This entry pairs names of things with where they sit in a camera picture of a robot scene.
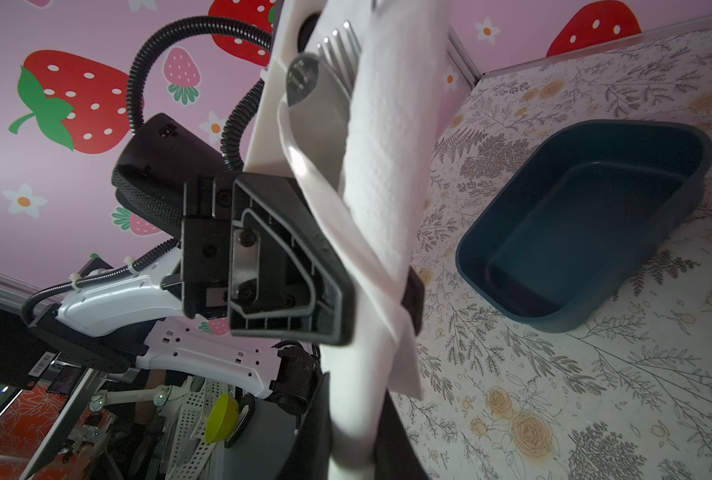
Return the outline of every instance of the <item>fork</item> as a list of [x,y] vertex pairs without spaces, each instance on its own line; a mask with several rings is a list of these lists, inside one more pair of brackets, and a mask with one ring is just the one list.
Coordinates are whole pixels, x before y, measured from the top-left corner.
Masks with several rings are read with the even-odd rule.
[[332,31],[333,40],[324,37],[323,44],[320,43],[317,46],[319,56],[329,63],[348,95],[351,96],[353,86],[356,84],[361,44],[349,21],[345,21],[343,24],[343,31],[345,40],[343,40],[343,33],[335,29]]

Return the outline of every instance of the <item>yellow-green bowl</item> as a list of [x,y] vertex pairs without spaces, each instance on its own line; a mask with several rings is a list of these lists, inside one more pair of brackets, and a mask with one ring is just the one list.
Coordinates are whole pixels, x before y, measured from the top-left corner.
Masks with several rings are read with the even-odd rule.
[[204,441],[222,442],[233,433],[236,425],[238,425],[238,402],[227,393],[223,393],[209,413]]

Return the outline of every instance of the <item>table surface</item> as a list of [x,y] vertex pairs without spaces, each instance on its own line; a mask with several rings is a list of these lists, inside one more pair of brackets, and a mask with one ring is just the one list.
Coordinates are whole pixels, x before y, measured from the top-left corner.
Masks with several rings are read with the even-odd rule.
[[506,319],[455,267],[533,150],[602,118],[712,139],[712,28],[485,77],[439,140],[413,255],[425,397],[394,397],[431,478],[712,478],[712,168],[702,205],[569,333]]

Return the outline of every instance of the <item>barcode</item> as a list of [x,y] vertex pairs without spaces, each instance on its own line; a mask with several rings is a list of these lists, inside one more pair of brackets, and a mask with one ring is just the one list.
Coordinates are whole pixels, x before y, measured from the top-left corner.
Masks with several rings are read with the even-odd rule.
[[46,370],[46,367],[50,366],[52,360],[55,359],[57,355],[52,352],[44,352],[38,362],[34,365],[34,368],[28,372],[28,376],[41,376]]

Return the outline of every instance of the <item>red strawberry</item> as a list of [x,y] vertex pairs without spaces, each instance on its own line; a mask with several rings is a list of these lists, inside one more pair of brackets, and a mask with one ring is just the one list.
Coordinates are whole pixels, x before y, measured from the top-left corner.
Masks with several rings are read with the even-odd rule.
[[198,329],[202,332],[207,332],[210,335],[224,336],[231,332],[227,318],[218,318],[209,320],[209,322],[201,322]]
[[[209,7],[209,14],[212,17],[234,18],[241,22],[255,25],[265,32],[273,33],[273,21],[276,13],[276,0],[215,0]],[[269,60],[269,55],[265,50],[249,42],[242,42],[233,37],[222,35],[212,35],[218,47],[231,55],[244,58],[249,62],[265,67]]]
[[183,105],[196,101],[198,90],[195,87],[201,81],[201,74],[183,48],[174,47],[169,51],[164,62],[164,78],[169,82],[169,93],[175,101],[181,101]]
[[116,207],[116,211],[111,214],[111,217],[113,223],[118,225],[121,230],[129,230],[137,236],[156,235],[161,232],[158,227],[149,224],[121,206]]
[[36,117],[42,133],[85,154],[114,148],[130,130],[126,118],[127,74],[78,55],[39,50],[28,55],[17,93],[32,113],[15,120],[17,133]]
[[593,2],[580,8],[548,49],[547,57],[641,33],[628,5],[617,0]]
[[209,320],[209,330],[217,336],[223,336],[230,333],[231,328],[227,318],[219,318]]

